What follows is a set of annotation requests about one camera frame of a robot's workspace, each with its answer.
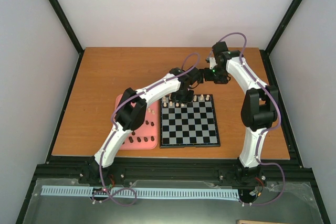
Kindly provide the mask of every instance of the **checkered board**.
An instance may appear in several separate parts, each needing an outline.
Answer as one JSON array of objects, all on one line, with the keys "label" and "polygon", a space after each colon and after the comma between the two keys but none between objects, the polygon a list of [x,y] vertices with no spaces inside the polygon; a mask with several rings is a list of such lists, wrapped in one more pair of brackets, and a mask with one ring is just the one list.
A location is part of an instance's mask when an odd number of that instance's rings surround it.
[{"label": "checkered board", "polygon": [[208,101],[197,95],[197,101],[176,107],[160,100],[160,148],[220,146],[213,96]]}]

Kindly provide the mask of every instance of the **pink tray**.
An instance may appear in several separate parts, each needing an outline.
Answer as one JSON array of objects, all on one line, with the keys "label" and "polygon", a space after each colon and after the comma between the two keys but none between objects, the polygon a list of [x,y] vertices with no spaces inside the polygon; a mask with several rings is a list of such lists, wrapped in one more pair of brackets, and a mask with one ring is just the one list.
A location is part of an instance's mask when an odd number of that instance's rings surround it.
[{"label": "pink tray", "polygon": [[[115,100],[115,108],[117,108],[119,101],[122,95],[119,95]],[[145,122],[148,121],[149,124],[146,125],[143,123],[140,128],[135,130],[135,135],[133,136],[132,133],[129,134],[122,146],[120,147],[121,150],[134,150],[134,149],[153,149],[157,145],[158,139],[158,127],[159,127],[159,103],[156,101],[149,106],[151,112],[148,110],[146,111],[145,115]],[[130,142],[129,137],[133,138],[133,143]]]}]

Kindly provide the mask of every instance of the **wooden surface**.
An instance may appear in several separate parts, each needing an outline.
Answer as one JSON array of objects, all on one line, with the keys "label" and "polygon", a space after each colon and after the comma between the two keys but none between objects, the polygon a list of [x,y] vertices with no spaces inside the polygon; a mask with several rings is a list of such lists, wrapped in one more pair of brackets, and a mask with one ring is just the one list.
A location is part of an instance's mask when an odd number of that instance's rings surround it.
[{"label": "wooden surface", "polygon": [[237,221],[237,224],[285,224],[285,223],[252,221],[252,220],[239,220],[239,221]]},{"label": "wooden surface", "polygon": [[[56,139],[53,155],[91,156],[109,134],[116,97],[126,88],[138,89],[161,79],[170,69],[181,67],[184,58],[199,52],[199,68],[207,67],[210,48],[86,48],[76,82]],[[247,48],[246,60],[260,79],[267,82],[258,48]],[[190,57],[185,67],[194,64]],[[220,147],[120,150],[122,157],[237,158],[243,148],[245,127],[240,119],[244,93],[235,81],[219,85],[207,82],[196,94],[214,96]],[[280,129],[267,134],[262,158],[289,159]]]}]

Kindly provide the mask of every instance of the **purple cable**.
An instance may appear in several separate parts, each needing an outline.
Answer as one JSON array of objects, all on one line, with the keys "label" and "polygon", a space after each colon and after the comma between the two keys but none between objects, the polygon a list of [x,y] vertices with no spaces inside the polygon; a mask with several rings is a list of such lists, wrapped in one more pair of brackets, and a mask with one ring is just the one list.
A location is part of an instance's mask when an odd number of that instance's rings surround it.
[{"label": "purple cable", "polygon": [[[200,62],[199,60],[201,59],[201,57],[200,57],[200,55],[199,55],[198,53],[194,52],[194,53],[188,55],[188,56],[185,58],[185,60],[184,60],[184,62],[183,62],[183,65],[185,64],[185,62],[187,61],[187,59],[188,59],[190,56],[192,56],[192,55],[197,55],[197,56],[198,56],[198,57],[197,57],[197,61],[196,61],[196,63],[195,63],[191,68],[189,68],[188,70],[186,70],[185,72],[182,72],[182,73],[178,74],[177,76],[170,77],[170,78],[166,79],[166,81],[170,81],[170,80],[173,80],[173,79],[178,78],[178,77],[180,77],[180,76],[183,76],[183,75],[189,73],[191,70],[193,70],[193,69],[197,66],[197,64]],[[158,82],[158,83],[156,83],[156,84],[150,86],[149,88],[147,88],[146,91],[150,91],[151,89],[157,87],[158,85],[161,85],[161,84],[164,83],[164,82],[165,82],[165,81],[162,80],[162,81],[160,81],[160,82]],[[135,94],[134,96],[132,96],[132,97],[128,98],[127,100],[125,100],[124,102],[122,102],[122,103],[115,109],[115,111],[112,113],[111,121],[112,121],[113,125],[115,126],[115,129],[116,129],[116,130],[118,129],[118,125],[117,125],[117,124],[115,123],[115,121],[114,121],[115,114],[116,114],[116,113],[117,113],[123,106],[125,106],[126,103],[130,102],[130,101],[133,100],[134,98],[139,97],[139,96],[141,96],[141,95],[143,95],[143,94],[145,94],[144,91]],[[109,145],[109,143],[111,142],[111,140],[112,140],[113,136],[115,135],[115,133],[116,133],[116,131],[114,131],[114,132],[112,133],[112,135],[109,137],[109,139],[106,141],[106,144],[105,144],[105,146],[103,147],[103,152],[102,152],[102,154],[101,154],[101,156],[100,156],[100,161],[99,161],[99,176],[100,176],[100,180],[101,180],[101,183],[102,183],[102,185],[103,185],[103,188],[104,188],[102,191],[105,192],[105,193],[109,196],[107,199],[102,200],[102,202],[105,202],[105,201],[111,199],[112,201],[114,201],[116,204],[118,204],[118,205],[120,205],[120,206],[129,207],[129,206],[132,206],[132,205],[136,202],[136,200],[137,200],[137,193],[136,193],[136,191],[135,191],[134,189],[132,189],[132,188],[122,188],[122,189],[119,189],[119,190],[115,191],[115,192],[111,195],[110,192],[108,191],[108,189],[106,188],[106,185],[105,185],[105,182],[104,182],[104,179],[103,179],[103,174],[102,174],[102,161],[103,161],[104,152],[106,151],[106,148],[107,148],[107,146]],[[117,193],[119,193],[119,192],[121,192],[121,191],[123,191],[123,190],[130,190],[130,191],[132,191],[132,192],[134,193],[134,201],[132,201],[132,203],[130,203],[130,204],[122,204],[122,203],[119,203],[118,201],[116,201],[116,200],[113,198],[114,195],[116,195]]]},{"label": "purple cable", "polygon": [[279,110],[279,106],[277,105],[277,103],[275,102],[274,98],[272,97],[272,95],[267,91],[267,89],[260,83],[257,81],[257,79],[254,77],[254,75],[249,71],[249,69],[243,64],[243,52],[245,51],[245,48],[246,48],[246,44],[247,44],[247,38],[244,34],[242,33],[230,33],[230,34],[227,34],[225,35],[223,38],[221,38],[218,42],[221,42],[223,39],[227,38],[228,36],[231,36],[231,35],[241,35],[243,38],[244,38],[244,45],[243,45],[243,48],[239,54],[239,61],[241,63],[241,65],[243,66],[243,68],[245,69],[245,71],[248,73],[248,75],[253,79],[254,82],[256,82],[258,84],[258,86],[265,92],[265,94],[270,98],[271,102],[273,103],[276,111],[277,111],[277,114],[279,116],[279,120],[278,120],[278,124],[272,128],[269,128],[269,129],[265,129],[263,131],[261,131],[260,135],[259,135],[259,138],[258,138],[258,141],[257,141],[257,146],[256,146],[256,152],[255,152],[255,156],[256,156],[256,160],[257,162],[260,164],[260,165],[275,165],[277,166],[279,169],[280,169],[280,172],[281,172],[281,175],[282,175],[282,182],[283,182],[283,186],[282,186],[282,190],[281,192],[279,193],[279,195],[268,201],[268,202],[265,202],[265,203],[260,203],[260,204],[252,204],[253,206],[264,206],[264,205],[267,205],[267,204],[270,204],[276,200],[278,200],[281,195],[284,193],[285,191],[285,174],[284,174],[284,170],[281,168],[281,166],[277,163],[263,163],[261,162],[259,159],[260,157],[258,156],[258,150],[259,150],[259,146],[260,146],[260,142],[261,142],[261,138],[262,138],[262,135],[266,132],[269,132],[269,131],[272,131],[272,130],[275,130],[277,129],[278,127],[281,126],[281,114],[280,114],[280,110]]}]

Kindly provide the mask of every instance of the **purple wire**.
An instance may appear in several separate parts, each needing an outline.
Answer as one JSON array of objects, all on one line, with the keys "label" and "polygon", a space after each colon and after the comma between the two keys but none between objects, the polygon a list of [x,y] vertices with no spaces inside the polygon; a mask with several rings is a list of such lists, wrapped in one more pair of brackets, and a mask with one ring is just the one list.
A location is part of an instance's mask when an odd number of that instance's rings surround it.
[{"label": "purple wire", "polygon": [[280,110],[279,110],[279,106],[277,105],[277,103],[275,102],[274,98],[272,97],[272,95],[267,91],[267,89],[260,83],[257,81],[257,79],[254,77],[254,75],[249,71],[249,69],[243,64],[243,52],[245,51],[245,48],[246,48],[246,44],[247,44],[247,38],[244,34],[242,33],[230,33],[230,34],[227,34],[225,35],[223,38],[221,38],[218,42],[221,42],[223,39],[227,38],[228,36],[231,36],[231,35],[241,35],[243,38],[244,38],[244,45],[243,45],[243,48],[239,54],[239,61],[240,61],[240,64],[242,64],[243,68],[245,69],[245,71],[248,73],[248,75],[253,79],[254,82],[256,82],[258,84],[258,86],[265,92],[265,94],[270,98],[271,102],[273,103],[276,111],[277,111],[277,114],[279,116],[279,120],[278,120],[278,124],[272,128],[269,128],[269,129],[265,129],[263,131],[261,131],[260,135],[259,135],[259,138],[258,138],[258,141],[257,141],[257,146],[256,146],[256,152],[255,152],[255,156],[256,156],[256,160],[257,162],[260,164],[260,165],[275,165],[277,166],[279,169],[280,169],[280,172],[281,172],[281,175],[282,175],[282,182],[283,182],[283,186],[282,186],[282,190],[281,192],[279,193],[279,195],[268,201],[268,202],[265,202],[265,203],[260,203],[260,204],[253,204],[253,206],[264,206],[264,205],[268,205],[276,200],[278,200],[281,195],[284,193],[285,191],[285,174],[284,174],[284,170],[281,168],[281,166],[277,163],[263,163],[261,162],[260,160],[260,157],[258,156],[258,150],[259,150],[259,146],[260,146],[260,142],[261,142],[261,138],[262,138],[262,135],[266,132],[269,132],[269,131],[272,131],[272,130],[275,130],[277,129],[278,127],[281,126],[281,114],[280,114]]},{"label": "purple wire", "polygon": [[[191,68],[189,68],[188,70],[186,70],[185,72],[182,72],[182,73],[178,74],[177,76],[173,76],[173,77],[167,78],[166,81],[170,81],[170,80],[173,80],[173,79],[178,78],[178,77],[180,77],[180,76],[183,76],[183,75],[189,73],[191,70],[193,70],[193,69],[198,65],[198,63],[200,62],[199,60],[201,59],[201,57],[200,57],[200,55],[199,55],[198,53],[193,52],[192,54],[188,55],[188,56],[185,58],[185,60],[184,60],[184,62],[183,62],[183,65],[185,64],[185,62],[187,61],[187,59],[188,59],[190,56],[192,56],[192,55],[197,55],[197,56],[198,56],[198,57],[197,57],[197,61],[196,61],[196,63],[195,63]],[[155,83],[155,84],[153,84],[152,86],[150,86],[149,88],[147,88],[146,91],[150,91],[151,89],[157,87],[158,85],[161,85],[161,84],[164,83],[164,82],[165,82],[165,81],[162,80],[162,81],[160,81],[160,82],[158,82],[158,83]],[[112,113],[111,121],[112,121],[113,125],[115,126],[115,129],[116,129],[116,130],[118,129],[118,125],[117,125],[117,124],[115,123],[115,121],[114,121],[115,114],[116,114],[116,113],[117,113],[123,106],[125,106],[126,103],[130,102],[130,101],[133,100],[134,98],[139,97],[139,96],[141,96],[141,95],[143,95],[143,94],[145,94],[144,91],[135,94],[134,96],[132,96],[132,97],[126,99],[124,102],[122,102],[122,103],[115,109],[115,111]],[[99,176],[100,176],[100,180],[101,180],[101,183],[102,183],[102,185],[103,185],[103,188],[104,188],[102,191],[105,192],[105,193],[109,196],[107,199],[102,200],[102,202],[105,202],[105,201],[111,199],[112,201],[114,201],[116,204],[118,204],[118,205],[120,205],[120,206],[129,207],[129,206],[132,206],[132,205],[136,202],[136,200],[137,200],[137,192],[136,192],[134,189],[132,189],[132,188],[122,188],[122,189],[119,189],[119,190],[115,191],[115,192],[111,195],[110,192],[109,192],[109,191],[107,190],[107,188],[106,188],[106,185],[105,185],[105,182],[104,182],[104,179],[103,179],[103,174],[102,174],[102,161],[103,161],[104,152],[106,151],[106,148],[107,148],[107,146],[109,145],[109,143],[111,142],[111,140],[112,140],[113,136],[115,135],[115,133],[116,133],[116,131],[114,131],[114,132],[111,134],[111,136],[109,137],[109,139],[106,141],[106,144],[105,144],[105,146],[103,147],[103,152],[101,153],[100,160],[99,160]],[[116,200],[113,198],[114,195],[116,195],[117,193],[119,193],[119,192],[121,192],[121,191],[123,191],[123,190],[130,190],[130,191],[132,191],[132,192],[134,193],[134,200],[132,201],[132,203],[130,203],[130,204],[122,204],[122,203],[116,201]]]}]

